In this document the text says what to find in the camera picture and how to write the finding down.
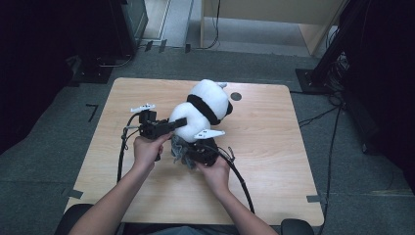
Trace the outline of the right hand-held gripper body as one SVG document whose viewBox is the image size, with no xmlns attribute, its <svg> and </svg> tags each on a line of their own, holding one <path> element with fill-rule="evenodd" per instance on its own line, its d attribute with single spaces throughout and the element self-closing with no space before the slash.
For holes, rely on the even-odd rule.
<svg viewBox="0 0 415 235">
<path fill-rule="evenodd" d="M 205 129 L 194 136 L 196 141 L 190 145 L 189 157 L 191 160 L 211 166 L 219 157 L 218 146 L 214 138 L 224 135 L 223 130 Z"/>
</svg>

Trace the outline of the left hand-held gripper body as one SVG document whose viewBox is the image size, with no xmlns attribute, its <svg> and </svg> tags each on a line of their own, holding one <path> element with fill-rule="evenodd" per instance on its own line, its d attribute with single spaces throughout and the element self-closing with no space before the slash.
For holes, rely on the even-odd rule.
<svg viewBox="0 0 415 235">
<path fill-rule="evenodd" d="M 158 139 L 170 132 L 166 119 L 156 120 L 157 113 L 154 111 L 154 107 L 154 104 L 145 104 L 130 109 L 131 113 L 139 117 L 140 135 L 147 139 Z"/>
</svg>

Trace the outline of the grey fuzzy scarf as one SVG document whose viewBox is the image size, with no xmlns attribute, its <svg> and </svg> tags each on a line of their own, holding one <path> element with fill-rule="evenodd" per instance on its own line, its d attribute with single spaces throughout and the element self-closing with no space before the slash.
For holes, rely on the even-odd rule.
<svg viewBox="0 0 415 235">
<path fill-rule="evenodd" d="M 189 144 L 180 136 L 173 134 L 171 139 L 171 155 L 174 157 L 174 162 L 180 161 L 183 165 L 186 165 L 189 169 L 194 169 L 196 164 L 190 159 L 188 151 L 190 149 Z"/>
</svg>

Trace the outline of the black and white panda plush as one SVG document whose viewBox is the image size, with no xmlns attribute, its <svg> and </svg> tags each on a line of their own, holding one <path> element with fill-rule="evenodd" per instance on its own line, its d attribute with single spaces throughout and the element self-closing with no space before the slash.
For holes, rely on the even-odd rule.
<svg viewBox="0 0 415 235">
<path fill-rule="evenodd" d="M 195 135 L 221 121 L 233 112 L 233 106 L 223 88 L 226 82 L 203 79 L 190 91 L 184 103 L 176 106 L 169 121 L 186 118 L 185 126 L 175 129 L 175 134 L 188 143 L 196 141 Z"/>
</svg>

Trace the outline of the person's left hand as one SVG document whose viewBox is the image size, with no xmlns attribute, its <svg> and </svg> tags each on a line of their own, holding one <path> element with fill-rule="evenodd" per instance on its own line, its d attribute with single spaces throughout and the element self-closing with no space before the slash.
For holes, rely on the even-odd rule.
<svg viewBox="0 0 415 235">
<path fill-rule="evenodd" d="M 137 136 L 134 140 L 134 168 L 151 170 L 155 166 L 158 155 L 163 151 L 163 143 L 169 140 L 171 134 L 165 134 L 156 140 Z"/>
</svg>

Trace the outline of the person's right hand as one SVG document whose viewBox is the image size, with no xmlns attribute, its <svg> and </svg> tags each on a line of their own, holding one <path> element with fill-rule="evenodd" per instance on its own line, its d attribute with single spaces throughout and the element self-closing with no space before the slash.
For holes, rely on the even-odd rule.
<svg viewBox="0 0 415 235">
<path fill-rule="evenodd" d="M 197 169 L 204 175 L 208 187 L 215 195 L 229 190 L 230 168 L 225 160 L 217 159 L 212 166 L 197 164 Z"/>
</svg>

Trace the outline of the black flat stand base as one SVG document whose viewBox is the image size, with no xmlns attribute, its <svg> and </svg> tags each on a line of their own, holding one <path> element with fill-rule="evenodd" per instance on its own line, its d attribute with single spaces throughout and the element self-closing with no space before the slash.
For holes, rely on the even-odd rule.
<svg viewBox="0 0 415 235">
<path fill-rule="evenodd" d="M 112 70 L 110 67 L 100 65 L 96 60 L 80 59 L 71 81 L 74 83 L 106 84 Z"/>
</svg>

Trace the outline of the black cabinet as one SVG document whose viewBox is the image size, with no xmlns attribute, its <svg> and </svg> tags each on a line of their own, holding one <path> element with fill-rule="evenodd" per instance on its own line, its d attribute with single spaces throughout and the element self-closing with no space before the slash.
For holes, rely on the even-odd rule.
<svg viewBox="0 0 415 235">
<path fill-rule="evenodd" d="M 120 54 L 132 56 L 137 51 L 148 23 L 144 0 L 110 0 Z"/>
</svg>

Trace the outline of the light wooden furniture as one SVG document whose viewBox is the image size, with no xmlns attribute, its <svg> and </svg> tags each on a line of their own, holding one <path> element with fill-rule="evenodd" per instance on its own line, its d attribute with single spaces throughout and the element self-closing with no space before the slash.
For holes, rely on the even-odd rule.
<svg viewBox="0 0 415 235">
<path fill-rule="evenodd" d="M 315 55 L 349 0 L 202 0 L 200 45 L 205 17 L 298 24 L 310 55 Z"/>
</svg>

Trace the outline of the black metal stand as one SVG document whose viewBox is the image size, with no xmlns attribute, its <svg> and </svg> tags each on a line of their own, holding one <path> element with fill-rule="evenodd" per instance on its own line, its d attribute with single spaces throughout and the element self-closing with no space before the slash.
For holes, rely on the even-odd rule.
<svg viewBox="0 0 415 235">
<path fill-rule="evenodd" d="M 332 94 L 336 91 L 330 85 L 330 68 L 342 53 L 341 46 L 346 43 L 346 36 L 363 13 L 370 0 L 352 0 L 346 5 L 346 16 L 341 17 L 341 27 L 332 43 L 313 70 L 296 69 L 296 75 L 303 94 Z"/>
</svg>

